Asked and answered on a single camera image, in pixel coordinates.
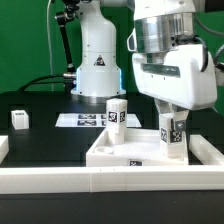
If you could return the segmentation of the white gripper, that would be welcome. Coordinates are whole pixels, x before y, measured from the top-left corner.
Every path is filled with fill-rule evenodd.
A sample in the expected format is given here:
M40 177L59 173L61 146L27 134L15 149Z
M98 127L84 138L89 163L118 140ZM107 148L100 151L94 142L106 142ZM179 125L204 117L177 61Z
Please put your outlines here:
M217 100L215 68L202 44L179 45L165 54L163 62L150 63L137 52L136 31L127 40L137 89L153 97L161 115L173 115L176 132L186 130L188 110L212 107Z

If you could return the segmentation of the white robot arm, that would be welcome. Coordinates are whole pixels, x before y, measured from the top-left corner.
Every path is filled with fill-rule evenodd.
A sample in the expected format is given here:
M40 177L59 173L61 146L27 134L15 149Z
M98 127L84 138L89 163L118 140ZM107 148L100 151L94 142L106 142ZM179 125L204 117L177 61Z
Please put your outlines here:
M195 13L206 0L62 0L67 22L77 18L82 31L82 63L75 67L73 96L97 102L124 93L116 65L116 28L102 6L127 6L134 11L134 28L127 39L138 91L155 99L161 114L171 114L171 128L185 129L190 110L214 105L216 72L224 46L212 55L194 33Z

